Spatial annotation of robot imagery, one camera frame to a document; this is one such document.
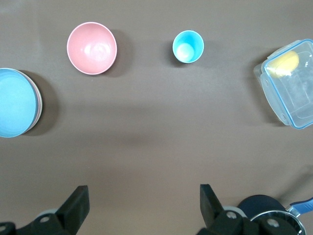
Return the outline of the brown table mat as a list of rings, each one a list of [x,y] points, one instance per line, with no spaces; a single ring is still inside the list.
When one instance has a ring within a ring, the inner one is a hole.
[[[98,75],[67,55],[85,22],[117,43]],[[204,41],[190,64],[172,51],[185,30]],[[44,103],[33,129],[0,138],[0,222],[22,227],[79,185],[77,235],[195,235],[200,184],[225,206],[313,197],[313,126],[281,123],[253,73],[301,39],[313,0],[0,0],[0,68],[30,72]]]

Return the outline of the clear plastic container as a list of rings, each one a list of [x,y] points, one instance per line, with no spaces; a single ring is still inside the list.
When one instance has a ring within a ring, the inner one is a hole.
[[[298,67],[290,76],[272,78],[267,70],[268,63],[288,51],[298,53]],[[295,129],[313,125],[313,39],[297,40],[278,49],[253,72],[282,123]]]

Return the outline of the beige plate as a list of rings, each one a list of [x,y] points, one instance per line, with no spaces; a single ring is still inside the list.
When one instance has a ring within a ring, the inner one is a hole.
[[[25,74],[25,76],[27,77],[29,82],[32,84],[32,87],[33,87],[33,89],[35,91],[36,98],[37,98],[37,112],[36,112],[36,115],[35,115],[35,118],[34,118],[32,124],[26,130],[26,132],[28,132],[31,129],[33,129],[36,126],[36,124],[38,123],[38,121],[40,120],[42,112],[43,112],[43,105],[44,104],[43,104],[43,98],[42,98],[41,91],[40,91],[37,83],[35,82],[32,74],[30,72],[27,72],[27,71],[23,71],[23,73]]]

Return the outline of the glass pot lid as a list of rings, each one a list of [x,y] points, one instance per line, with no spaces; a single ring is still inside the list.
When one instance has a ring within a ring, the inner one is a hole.
[[[261,219],[265,217],[272,217],[273,219],[277,220],[278,218],[285,220],[288,224],[290,224],[297,232],[297,235],[307,235],[306,229],[302,222],[293,214],[287,211],[265,211],[261,212],[255,216],[253,216],[250,221],[251,222],[259,222]]]

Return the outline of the yellow round food piece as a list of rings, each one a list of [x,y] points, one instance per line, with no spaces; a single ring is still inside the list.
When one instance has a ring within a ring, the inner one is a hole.
[[[295,51],[288,51],[270,61],[267,66],[272,78],[290,76],[299,65],[299,56]]]

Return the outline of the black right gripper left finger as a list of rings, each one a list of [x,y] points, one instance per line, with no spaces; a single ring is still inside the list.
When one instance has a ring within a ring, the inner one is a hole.
[[[44,213],[24,227],[0,222],[0,235],[76,235],[88,213],[89,189],[78,186],[56,212]]]

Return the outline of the blue cup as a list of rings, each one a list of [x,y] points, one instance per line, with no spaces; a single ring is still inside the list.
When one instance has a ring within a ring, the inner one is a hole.
[[[175,58],[181,63],[194,63],[200,59],[204,52],[203,38],[196,31],[182,31],[175,37],[172,51]]]

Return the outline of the blue plate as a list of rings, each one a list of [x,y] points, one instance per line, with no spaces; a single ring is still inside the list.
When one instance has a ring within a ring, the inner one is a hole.
[[[20,72],[0,69],[0,137],[13,138],[26,132],[38,110],[35,90]]]

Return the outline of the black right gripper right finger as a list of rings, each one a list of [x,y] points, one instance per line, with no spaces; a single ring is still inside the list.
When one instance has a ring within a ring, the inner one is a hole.
[[[266,235],[238,206],[223,207],[210,185],[200,185],[200,209],[205,228],[197,235]]]

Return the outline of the pink bowl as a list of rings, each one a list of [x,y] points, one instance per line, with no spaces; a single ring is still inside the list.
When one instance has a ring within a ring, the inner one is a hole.
[[[117,57],[116,39],[106,26],[97,22],[85,22],[70,33],[67,55],[78,71],[98,75],[114,64]]]

